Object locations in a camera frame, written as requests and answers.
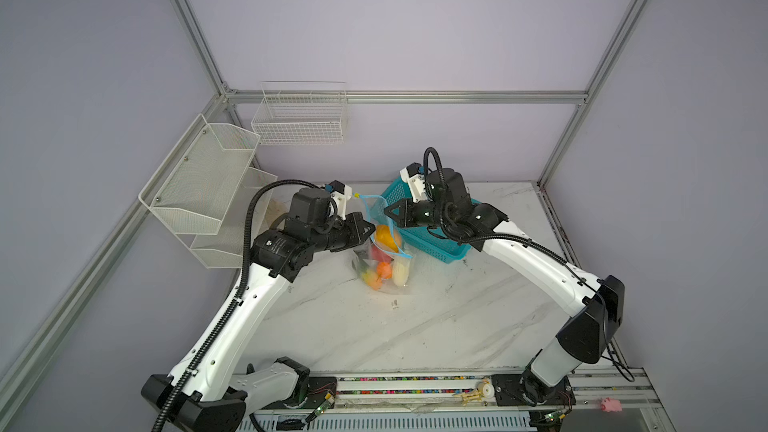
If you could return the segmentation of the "yellow lemon toy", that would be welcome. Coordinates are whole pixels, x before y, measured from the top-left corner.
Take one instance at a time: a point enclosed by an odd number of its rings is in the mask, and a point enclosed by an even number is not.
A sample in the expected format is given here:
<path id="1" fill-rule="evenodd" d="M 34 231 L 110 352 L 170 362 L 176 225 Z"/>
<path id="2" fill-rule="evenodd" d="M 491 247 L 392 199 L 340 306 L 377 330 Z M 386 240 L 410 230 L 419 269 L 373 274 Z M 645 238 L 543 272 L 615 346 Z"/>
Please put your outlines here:
<path id="1" fill-rule="evenodd" d="M 399 252 L 403 243 L 398 231 L 385 224 L 379 224 L 377 226 L 375 241 L 379 247 L 383 247 L 392 252 Z"/>

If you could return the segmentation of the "teal plastic basket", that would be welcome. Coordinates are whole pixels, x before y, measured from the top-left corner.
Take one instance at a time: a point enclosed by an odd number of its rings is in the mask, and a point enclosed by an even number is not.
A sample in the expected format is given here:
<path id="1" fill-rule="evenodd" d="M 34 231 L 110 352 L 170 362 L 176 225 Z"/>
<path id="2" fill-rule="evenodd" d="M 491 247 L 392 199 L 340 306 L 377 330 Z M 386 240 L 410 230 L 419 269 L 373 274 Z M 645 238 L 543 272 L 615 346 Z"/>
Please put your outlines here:
<path id="1" fill-rule="evenodd" d="M 382 197 L 392 205 L 401 199 L 410 198 L 411 194 L 406 183 L 396 179 L 384 190 Z M 440 239 L 425 227 L 397 228 L 397 231 L 406 244 L 446 264 L 464 259 L 471 248 L 468 244 L 460 245 L 448 239 Z"/>

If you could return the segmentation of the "clear zip top bag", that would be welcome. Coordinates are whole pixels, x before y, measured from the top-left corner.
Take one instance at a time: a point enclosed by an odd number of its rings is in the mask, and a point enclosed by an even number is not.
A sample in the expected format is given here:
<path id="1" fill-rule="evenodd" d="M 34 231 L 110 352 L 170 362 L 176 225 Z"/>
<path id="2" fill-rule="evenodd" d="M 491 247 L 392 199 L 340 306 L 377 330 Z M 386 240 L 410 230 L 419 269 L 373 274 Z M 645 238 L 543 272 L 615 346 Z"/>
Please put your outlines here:
<path id="1" fill-rule="evenodd" d="M 413 253 L 394 221 L 385 214 L 388 201 L 381 195 L 355 193 L 353 197 L 362 203 L 364 219 L 374 226 L 368 241 L 353 249 L 353 269 L 362 282 L 376 292 L 404 294 Z"/>

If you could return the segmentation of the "green yellow cucumber toy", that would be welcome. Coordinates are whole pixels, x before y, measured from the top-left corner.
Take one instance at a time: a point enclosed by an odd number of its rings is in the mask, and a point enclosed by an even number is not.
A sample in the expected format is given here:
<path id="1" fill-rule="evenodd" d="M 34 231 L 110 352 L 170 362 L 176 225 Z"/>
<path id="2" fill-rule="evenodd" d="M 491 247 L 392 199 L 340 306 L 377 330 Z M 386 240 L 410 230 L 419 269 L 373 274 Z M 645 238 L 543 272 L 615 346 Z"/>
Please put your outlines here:
<path id="1" fill-rule="evenodd" d="M 383 285 L 382 277 L 373 269 L 368 269 L 360 274 L 362 281 L 373 290 L 380 290 Z"/>

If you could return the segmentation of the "white radish toy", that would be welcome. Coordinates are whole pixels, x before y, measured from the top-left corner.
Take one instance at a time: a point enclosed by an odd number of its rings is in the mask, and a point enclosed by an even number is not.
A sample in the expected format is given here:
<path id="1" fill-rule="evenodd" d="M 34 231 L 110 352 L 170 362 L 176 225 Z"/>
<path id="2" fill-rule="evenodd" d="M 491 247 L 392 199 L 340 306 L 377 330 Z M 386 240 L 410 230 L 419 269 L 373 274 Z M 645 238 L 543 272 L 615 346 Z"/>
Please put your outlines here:
<path id="1" fill-rule="evenodd" d="M 405 287 L 410 276 L 410 261 L 397 258 L 392 264 L 391 280 L 397 287 Z"/>

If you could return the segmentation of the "red strawberry toy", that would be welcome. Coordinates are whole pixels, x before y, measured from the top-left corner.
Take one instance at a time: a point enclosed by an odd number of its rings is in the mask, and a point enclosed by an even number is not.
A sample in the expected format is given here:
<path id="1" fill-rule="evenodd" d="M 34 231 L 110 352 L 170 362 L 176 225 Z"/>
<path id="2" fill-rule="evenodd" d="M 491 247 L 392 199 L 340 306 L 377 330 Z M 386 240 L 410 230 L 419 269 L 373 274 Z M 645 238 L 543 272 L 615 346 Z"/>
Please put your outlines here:
<path id="1" fill-rule="evenodd" d="M 392 262 L 392 257 L 389 256 L 387 253 L 383 252 L 381 249 L 379 249 L 375 245 L 370 246 L 369 256 L 373 261 L 376 261 L 376 262 L 382 262 L 382 263 Z"/>

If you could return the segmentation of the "orange persimmon toy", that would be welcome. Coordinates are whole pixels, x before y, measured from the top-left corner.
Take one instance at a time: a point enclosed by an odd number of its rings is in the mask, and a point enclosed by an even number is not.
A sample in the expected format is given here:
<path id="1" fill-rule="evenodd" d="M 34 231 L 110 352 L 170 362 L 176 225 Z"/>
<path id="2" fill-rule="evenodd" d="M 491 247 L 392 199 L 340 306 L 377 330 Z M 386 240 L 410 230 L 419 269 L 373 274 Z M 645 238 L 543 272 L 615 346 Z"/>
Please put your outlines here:
<path id="1" fill-rule="evenodd" d="M 376 266 L 376 273 L 381 280 L 390 280 L 393 275 L 393 263 L 379 262 Z"/>

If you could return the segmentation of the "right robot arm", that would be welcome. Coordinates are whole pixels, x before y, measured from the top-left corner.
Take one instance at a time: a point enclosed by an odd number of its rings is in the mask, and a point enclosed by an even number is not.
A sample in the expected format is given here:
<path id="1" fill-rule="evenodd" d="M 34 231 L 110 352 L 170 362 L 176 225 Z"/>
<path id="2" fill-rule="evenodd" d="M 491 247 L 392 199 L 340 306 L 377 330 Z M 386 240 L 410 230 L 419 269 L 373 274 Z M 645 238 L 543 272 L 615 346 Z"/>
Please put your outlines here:
<path id="1" fill-rule="evenodd" d="M 400 229 L 424 228 L 508 265 L 545 292 L 567 314 L 555 337 L 529 362 L 519 379 L 522 399 L 549 400 L 582 364 L 609 356 L 623 321 L 624 284 L 581 270 L 525 234 L 497 207 L 474 201 L 462 176 L 450 168 L 413 163 L 400 172 L 407 195 L 384 213 Z"/>

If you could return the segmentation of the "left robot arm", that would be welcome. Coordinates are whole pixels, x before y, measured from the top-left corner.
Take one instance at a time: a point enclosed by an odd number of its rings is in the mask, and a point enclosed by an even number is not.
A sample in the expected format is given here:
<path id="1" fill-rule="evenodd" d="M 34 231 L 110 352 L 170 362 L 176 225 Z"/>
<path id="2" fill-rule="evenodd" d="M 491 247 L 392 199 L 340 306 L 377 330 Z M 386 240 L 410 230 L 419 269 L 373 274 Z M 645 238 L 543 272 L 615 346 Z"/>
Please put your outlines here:
<path id="1" fill-rule="evenodd" d="M 155 374 L 141 394 L 158 412 L 152 426 L 182 431 L 234 431 L 250 414 L 273 403 L 297 407 L 308 396 L 309 369 L 281 357 L 259 371 L 236 367 L 269 309 L 320 252 L 341 252 L 365 244 L 374 224 L 349 213 L 350 186 L 323 187 L 295 180 L 290 209 L 260 235 L 253 233 L 255 209 L 271 183 L 251 198 L 243 220 L 242 267 L 237 285 L 189 352 L 168 374 Z"/>

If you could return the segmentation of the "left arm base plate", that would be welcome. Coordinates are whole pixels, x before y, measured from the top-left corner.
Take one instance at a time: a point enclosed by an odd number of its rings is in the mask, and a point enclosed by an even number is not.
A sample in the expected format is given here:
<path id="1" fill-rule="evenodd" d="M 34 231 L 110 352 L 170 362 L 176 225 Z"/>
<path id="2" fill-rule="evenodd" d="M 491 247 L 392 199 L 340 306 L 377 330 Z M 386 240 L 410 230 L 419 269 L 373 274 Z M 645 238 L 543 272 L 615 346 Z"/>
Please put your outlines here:
<path id="1" fill-rule="evenodd" d="M 328 393 L 335 395 L 337 389 L 338 379 L 334 376 L 310 376 L 307 382 L 306 396 L 302 402 L 276 401 L 260 409 L 260 412 L 267 410 L 312 410 L 325 400 Z"/>

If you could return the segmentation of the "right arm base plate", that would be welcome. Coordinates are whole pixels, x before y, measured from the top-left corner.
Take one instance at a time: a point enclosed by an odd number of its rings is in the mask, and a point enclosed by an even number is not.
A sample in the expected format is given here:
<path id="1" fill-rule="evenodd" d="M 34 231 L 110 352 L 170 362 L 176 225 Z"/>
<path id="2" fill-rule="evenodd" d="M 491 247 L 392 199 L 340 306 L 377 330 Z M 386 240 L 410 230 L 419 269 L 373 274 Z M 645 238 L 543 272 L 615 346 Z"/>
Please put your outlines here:
<path id="1" fill-rule="evenodd" d="M 502 407 L 571 407 L 575 396 L 567 377 L 550 387 L 533 374 L 494 374 L 491 376 L 496 404 Z"/>

